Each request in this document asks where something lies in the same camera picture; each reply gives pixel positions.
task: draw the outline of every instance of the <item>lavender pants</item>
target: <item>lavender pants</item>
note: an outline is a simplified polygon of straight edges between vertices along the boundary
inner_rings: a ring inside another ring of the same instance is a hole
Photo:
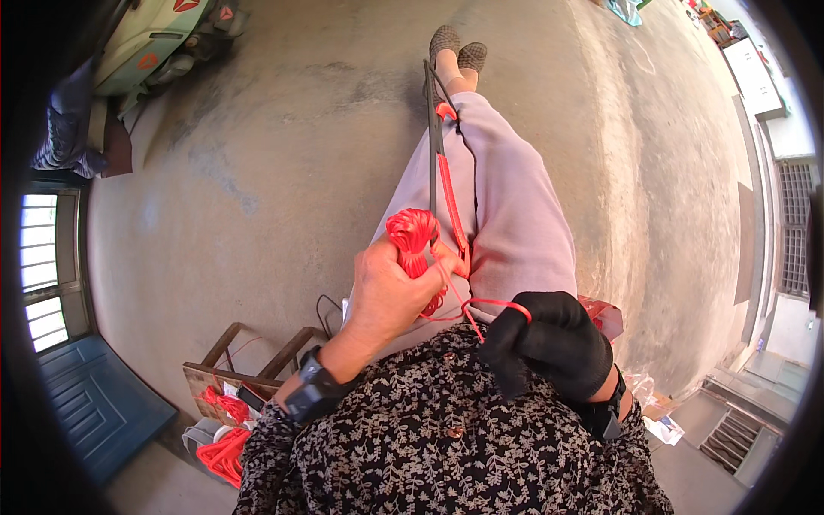
[[[443,146],[461,225],[472,249],[469,280],[452,275],[457,293],[463,300],[482,297],[504,301],[525,291],[565,291],[577,295],[572,234],[541,155],[515,134],[483,96],[466,91],[452,96],[452,102],[458,111],[463,138],[457,132],[457,124],[447,118]],[[406,165],[372,241],[386,231],[390,216],[406,208],[429,209],[428,131]],[[441,238],[457,252],[440,176],[437,215]],[[476,320],[485,322],[491,322],[502,310],[500,306],[483,303],[470,308]],[[458,314],[460,303],[455,292],[450,291],[433,317]],[[456,323],[419,318],[377,359],[413,347]]]

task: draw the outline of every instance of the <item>checkered shoe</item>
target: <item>checkered shoe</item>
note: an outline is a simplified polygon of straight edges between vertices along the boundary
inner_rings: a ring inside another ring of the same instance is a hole
[[[480,73],[486,61],[486,45],[469,43],[458,52],[458,68],[469,68]]]
[[[449,25],[441,25],[435,31],[435,34],[432,36],[432,40],[429,41],[429,62],[432,64],[433,68],[435,67],[435,57],[438,55],[438,52],[445,49],[450,49],[451,51],[458,53],[458,50],[461,48],[461,38],[458,36],[458,31],[455,30],[455,27]],[[436,88],[436,81],[433,77],[432,79],[432,103],[433,105],[437,106],[444,100],[438,94],[438,89]],[[426,80],[424,79],[424,98],[426,98]]]

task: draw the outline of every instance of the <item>wristwatch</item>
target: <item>wristwatch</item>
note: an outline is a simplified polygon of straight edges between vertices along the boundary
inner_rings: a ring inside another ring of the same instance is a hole
[[[320,345],[316,345],[303,354],[301,368],[297,373],[303,384],[286,398],[285,404],[289,410],[289,418],[298,424],[305,424],[331,413],[340,400],[346,397],[346,394],[351,392],[362,378],[362,376],[357,376],[350,382],[339,384],[332,374],[318,362],[319,350],[321,350]]]
[[[581,416],[583,427],[601,443],[620,436],[618,417],[620,416],[620,400],[626,392],[626,383],[618,366],[613,365],[613,367],[618,371],[618,384],[609,400],[569,404],[569,407]]]

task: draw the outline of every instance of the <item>drain grate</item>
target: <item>drain grate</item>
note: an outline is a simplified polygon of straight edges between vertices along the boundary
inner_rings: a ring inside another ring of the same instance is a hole
[[[756,441],[761,425],[736,410],[730,410],[721,424],[710,434],[699,449],[730,474],[735,474]]]
[[[781,182],[784,266],[781,290],[804,296],[807,287],[807,216],[810,210],[812,174],[806,162],[776,163]]]

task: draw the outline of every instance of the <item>button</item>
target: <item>button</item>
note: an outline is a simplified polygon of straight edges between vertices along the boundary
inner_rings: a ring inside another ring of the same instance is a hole
[[[463,432],[464,428],[458,425],[452,426],[449,429],[447,429],[447,434],[450,438],[460,438],[463,436]]]

